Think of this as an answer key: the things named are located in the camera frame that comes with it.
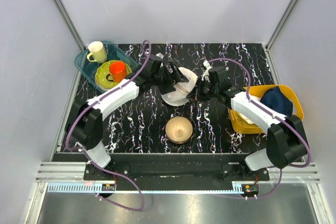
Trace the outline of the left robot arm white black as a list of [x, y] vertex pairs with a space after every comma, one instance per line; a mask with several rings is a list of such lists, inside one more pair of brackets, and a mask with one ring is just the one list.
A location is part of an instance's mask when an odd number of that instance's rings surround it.
[[74, 140], [77, 148], [87, 154], [96, 164], [95, 174], [103, 180], [113, 175], [109, 163], [111, 157], [102, 143], [104, 120], [123, 104], [136, 99], [142, 93], [157, 86], [164, 101], [172, 106], [188, 102], [187, 96], [195, 87], [197, 75], [186, 68], [170, 63], [169, 71], [159, 56], [150, 55], [133, 73], [127, 75], [114, 88], [85, 102], [75, 102], [70, 110], [66, 125], [66, 148]]

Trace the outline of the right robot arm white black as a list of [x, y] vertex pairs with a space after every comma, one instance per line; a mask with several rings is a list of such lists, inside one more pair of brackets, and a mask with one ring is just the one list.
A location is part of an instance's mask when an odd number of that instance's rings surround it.
[[216, 98], [227, 108], [246, 116], [266, 134], [266, 147], [246, 156], [244, 164], [238, 167], [244, 180], [252, 179], [261, 168], [283, 169], [309, 153], [299, 117], [280, 114], [251, 99], [247, 89], [231, 83], [222, 67], [210, 68], [207, 77], [198, 78], [190, 96], [202, 102]]

